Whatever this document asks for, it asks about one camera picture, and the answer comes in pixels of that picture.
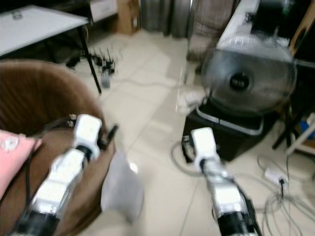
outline cardboard box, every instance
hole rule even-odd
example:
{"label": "cardboard box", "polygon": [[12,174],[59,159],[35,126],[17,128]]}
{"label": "cardboard box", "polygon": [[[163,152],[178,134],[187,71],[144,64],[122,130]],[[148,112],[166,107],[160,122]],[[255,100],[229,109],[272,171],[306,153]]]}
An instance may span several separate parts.
{"label": "cardboard box", "polygon": [[130,35],[140,30],[140,7],[138,0],[117,0],[117,8],[117,32]]}

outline electric fan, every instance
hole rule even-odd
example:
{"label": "electric fan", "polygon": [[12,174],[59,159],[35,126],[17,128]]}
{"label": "electric fan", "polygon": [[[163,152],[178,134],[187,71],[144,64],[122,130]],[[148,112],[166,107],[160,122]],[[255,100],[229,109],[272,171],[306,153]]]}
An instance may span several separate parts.
{"label": "electric fan", "polygon": [[221,159],[231,161],[260,142],[279,118],[275,111],[292,94],[296,62],[275,37],[235,33],[207,56],[201,71],[207,97],[186,117],[186,161],[193,129],[211,127]]}
{"label": "electric fan", "polygon": [[[296,68],[288,49],[263,34],[235,34],[218,45],[203,64],[202,84],[209,90],[207,103],[224,117],[197,109],[204,118],[241,132],[259,135],[264,116],[292,94]],[[254,121],[256,128],[238,124]]]}

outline gray curtain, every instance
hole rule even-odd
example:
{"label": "gray curtain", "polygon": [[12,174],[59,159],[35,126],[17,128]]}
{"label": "gray curtain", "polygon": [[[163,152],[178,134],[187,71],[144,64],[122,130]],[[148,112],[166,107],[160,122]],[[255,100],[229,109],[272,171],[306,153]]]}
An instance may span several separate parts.
{"label": "gray curtain", "polygon": [[194,0],[187,59],[202,62],[216,47],[239,0]]}
{"label": "gray curtain", "polygon": [[147,31],[187,37],[191,0],[141,0],[141,24]]}

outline fan hub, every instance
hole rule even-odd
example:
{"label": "fan hub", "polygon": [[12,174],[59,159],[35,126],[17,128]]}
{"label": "fan hub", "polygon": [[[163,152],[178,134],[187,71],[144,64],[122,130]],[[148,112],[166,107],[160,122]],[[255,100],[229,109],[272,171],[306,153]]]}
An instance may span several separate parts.
{"label": "fan hub", "polygon": [[248,88],[250,79],[244,72],[235,73],[230,78],[230,86],[235,91],[244,91]]}

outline white cloth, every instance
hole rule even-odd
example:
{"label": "white cloth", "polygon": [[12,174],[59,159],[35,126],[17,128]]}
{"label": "white cloth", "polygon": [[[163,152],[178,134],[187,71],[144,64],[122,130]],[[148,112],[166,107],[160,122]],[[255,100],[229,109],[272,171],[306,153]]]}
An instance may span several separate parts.
{"label": "white cloth", "polygon": [[131,170],[125,154],[116,151],[102,188],[102,211],[116,210],[133,223],[140,216],[143,201],[142,183]]}

